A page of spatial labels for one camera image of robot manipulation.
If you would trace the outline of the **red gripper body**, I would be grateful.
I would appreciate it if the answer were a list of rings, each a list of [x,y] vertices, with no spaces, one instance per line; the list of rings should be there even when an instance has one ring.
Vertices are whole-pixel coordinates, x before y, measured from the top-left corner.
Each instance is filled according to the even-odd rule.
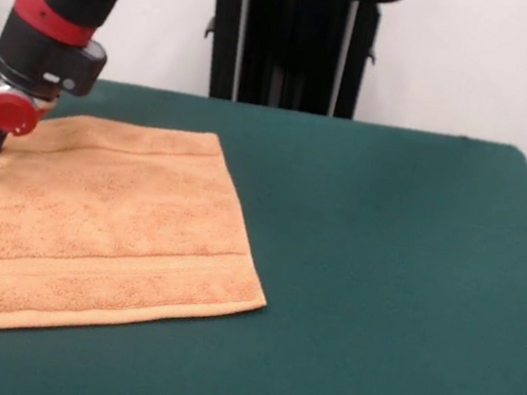
[[[58,97],[38,98],[19,88],[0,83],[0,131],[15,137],[28,135],[57,102]]]

